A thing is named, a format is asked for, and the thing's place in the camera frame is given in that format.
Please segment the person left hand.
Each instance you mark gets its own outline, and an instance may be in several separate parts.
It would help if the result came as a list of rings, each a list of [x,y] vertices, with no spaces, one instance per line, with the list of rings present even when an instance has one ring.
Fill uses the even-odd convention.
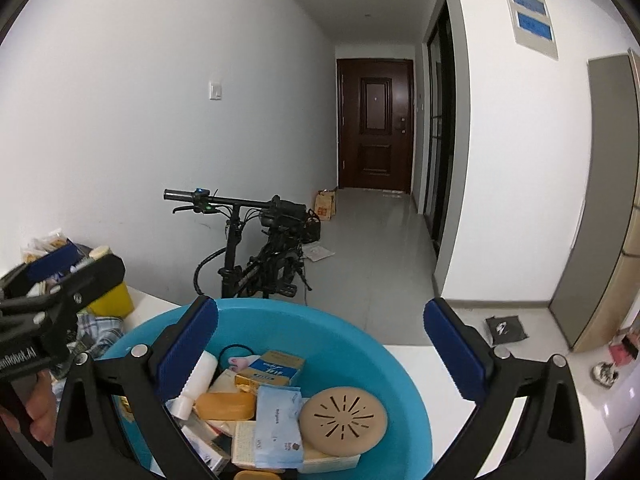
[[[25,410],[32,420],[29,425],[30,434],[38,442],[51,446],[55,434],[56,400],[48,370],[40,370],[37,374],[37,381],[26,401]]]

